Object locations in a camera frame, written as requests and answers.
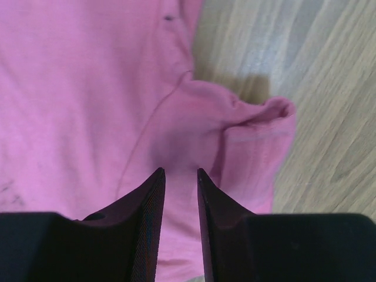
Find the salmon pink t shirt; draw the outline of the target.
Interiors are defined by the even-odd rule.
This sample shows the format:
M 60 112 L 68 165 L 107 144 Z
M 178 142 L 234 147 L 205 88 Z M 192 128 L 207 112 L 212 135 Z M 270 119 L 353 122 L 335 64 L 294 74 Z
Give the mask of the salmon pink t shirt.
M 203 274 L 197 170 L 257 214 L 293 103 L 193 77 L 201 1 L 1 2 L 1 210 L 73 219 L 166 172 L 157 281 Z

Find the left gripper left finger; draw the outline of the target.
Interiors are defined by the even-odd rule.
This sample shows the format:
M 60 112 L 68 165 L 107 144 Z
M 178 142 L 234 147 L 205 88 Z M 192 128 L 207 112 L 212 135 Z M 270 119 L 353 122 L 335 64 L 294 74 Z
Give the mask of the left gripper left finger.
M 83 220 L 1 214 L 2 281 L 154 281 L 165 171 Z

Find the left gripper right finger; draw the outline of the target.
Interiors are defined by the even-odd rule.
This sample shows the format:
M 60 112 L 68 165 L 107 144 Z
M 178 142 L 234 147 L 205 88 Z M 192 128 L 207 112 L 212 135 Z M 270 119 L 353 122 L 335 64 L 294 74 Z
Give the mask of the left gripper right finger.
M 362 214 L 255 214 L 203 169 L 197 194 L 206 281 L 374 281 L 375 223 Z

